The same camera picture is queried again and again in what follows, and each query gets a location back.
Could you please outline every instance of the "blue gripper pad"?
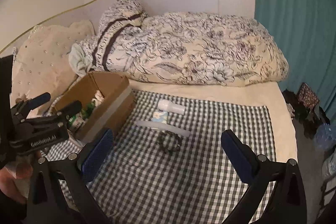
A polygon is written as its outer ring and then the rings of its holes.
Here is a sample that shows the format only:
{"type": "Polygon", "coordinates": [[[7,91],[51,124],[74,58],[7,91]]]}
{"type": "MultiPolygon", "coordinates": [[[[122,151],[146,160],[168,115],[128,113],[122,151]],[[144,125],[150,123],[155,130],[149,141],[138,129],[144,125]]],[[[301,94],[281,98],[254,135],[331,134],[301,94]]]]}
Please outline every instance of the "blue gripper pad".
{"type": "Polygon", "coordinates": [[[82,149],[83,153],[80,152],[80,157],[84,157],[84,160],[78,162],[83,182],[93,181],[106,156],[112,150],[113,142],[114,136],[111,129],[104,128],[94,142],[85,145],[82,149]]]}
{"type": "Polygon", "coordinates": [[[247,145],[242,144],[231,130],[222,132],[221,145],[241,182],[251,185],[257,168],[253,151],[247,145]]]}

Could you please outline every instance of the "floor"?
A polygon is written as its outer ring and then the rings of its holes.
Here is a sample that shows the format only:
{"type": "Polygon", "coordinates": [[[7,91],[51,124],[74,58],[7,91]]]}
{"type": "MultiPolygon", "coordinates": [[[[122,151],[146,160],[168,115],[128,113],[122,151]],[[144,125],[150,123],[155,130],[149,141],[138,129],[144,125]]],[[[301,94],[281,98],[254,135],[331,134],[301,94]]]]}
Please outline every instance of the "floor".
{"type": "Polygon", "coordinates": [[[296,131],[298,165],[306,194],[307,224],[312,224],[320,209],[324,153],[315,151],[313,140],[304,136],[303,126],[298,121],[293,120],[293,124],[296,131]]]}

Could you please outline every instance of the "white cloth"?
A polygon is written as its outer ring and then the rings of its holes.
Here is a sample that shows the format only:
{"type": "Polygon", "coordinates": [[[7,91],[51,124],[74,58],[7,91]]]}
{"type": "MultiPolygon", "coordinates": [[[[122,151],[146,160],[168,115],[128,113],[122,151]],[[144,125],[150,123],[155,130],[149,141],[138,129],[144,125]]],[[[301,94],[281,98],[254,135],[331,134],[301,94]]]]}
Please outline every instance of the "white cloth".
{"type": "Polygon", "coordinates": [[[72,70],[80,77],[84,77],[92,67],[89,57],[78,44],[73,44],[69,54],[69,64],[72,70]]]}
{"type": "Polygon", "coordinates": [[[136,90],[164,93],[199,100],[247,106],[267,106],[271,118],[277,161],[297,160],[295,129],[276,82],[245,87],[222,85],[169,85],[129,81],[136,90]]]}

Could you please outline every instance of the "gingham cloth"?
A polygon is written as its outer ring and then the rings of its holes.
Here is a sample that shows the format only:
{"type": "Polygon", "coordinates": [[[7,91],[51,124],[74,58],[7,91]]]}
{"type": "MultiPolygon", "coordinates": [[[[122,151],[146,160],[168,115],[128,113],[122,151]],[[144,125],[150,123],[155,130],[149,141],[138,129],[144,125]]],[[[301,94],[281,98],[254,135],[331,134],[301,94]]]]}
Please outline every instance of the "gingham cloth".
{"type": "MultiPolygon", "coordinates": [[[[256,154],[276,160],[266,106],[252,107],[134,91],[137,104],[115,136],[88,189],[115,223],[222,223],[247,189],[221,148],[221,133],[231,129],[256,154]],[[156,143],[159,132],[136,126],[150,121],[160,99],[186,106],[184,115],[169,113],[168,124],[190,131],[172,155],[156,143]]],[[[79,150],[69,141],[57,144],[49,160],[79,150]]],[[[71,199],[64,182],[64,195],[71,199]]],[[[270,183],[253,221],[273,189],[270,183]]]]}

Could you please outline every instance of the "bolt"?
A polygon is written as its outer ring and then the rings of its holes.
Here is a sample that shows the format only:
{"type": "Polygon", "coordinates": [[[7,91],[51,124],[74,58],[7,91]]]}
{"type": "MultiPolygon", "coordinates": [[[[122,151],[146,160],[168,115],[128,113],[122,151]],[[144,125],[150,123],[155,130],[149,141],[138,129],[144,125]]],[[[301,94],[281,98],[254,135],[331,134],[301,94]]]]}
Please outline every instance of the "bolt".
{"type": "Polygon", "coordinates": [[[260,154],[260,155],[258,155],[258,160],[260,160],[260,161],[266,161],[267,157],[265,155],[263,155],[263,154],[260,154]]]}
{"type": "Polygon", "coordinates": [[[45,162],[45,157],[41,157],[41,158],[39,158],[39,160],[38,160],[38,163],[39,164],[42,164],[42,163],[44,163],[45,162]]]}
{"type": "Polygon", "coordinates": [[[293,166],[297,164],[296,160],[294,159],[289,159],[289,163],[293,166]]]}
{"type": "Polygon", "coordinates": [[[74,160],[75,158],[77,158],[77,154],[76,154],[76,153],[71,153],[71,154],[68,156],[68,159],[69,159],[69,160],[74,160]]]}

